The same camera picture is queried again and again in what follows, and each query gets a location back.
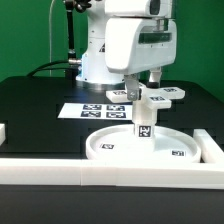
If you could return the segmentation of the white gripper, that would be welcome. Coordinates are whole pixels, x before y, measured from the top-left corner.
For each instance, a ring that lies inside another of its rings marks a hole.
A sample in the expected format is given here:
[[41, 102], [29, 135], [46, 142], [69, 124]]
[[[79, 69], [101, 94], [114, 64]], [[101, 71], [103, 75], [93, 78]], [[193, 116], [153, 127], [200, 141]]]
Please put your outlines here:
[[166, 31], [157, 31], [157, 21], [146, 18], [110, 18], [105, 30], [105, 63], [111, 73], [124, 74], [127, 99], [139, 99], [137, 75], [150, 69], [148, 88], [159, 88], [161, 66], [176, 57], [176, 24], [168, 21]]

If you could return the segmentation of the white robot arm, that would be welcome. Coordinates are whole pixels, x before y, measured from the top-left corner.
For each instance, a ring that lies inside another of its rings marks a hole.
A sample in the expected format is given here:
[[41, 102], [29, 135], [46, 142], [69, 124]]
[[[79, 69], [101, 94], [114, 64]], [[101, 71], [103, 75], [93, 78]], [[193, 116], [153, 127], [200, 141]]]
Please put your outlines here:
[[162, 67], [176, 57], [174, 0], [87, 0], [88, 46], [77, 81], [109, 90], [122, 85], [128, 98], [140, 96], [138, 74], [149, 73], [149, 88], [160, 87]]

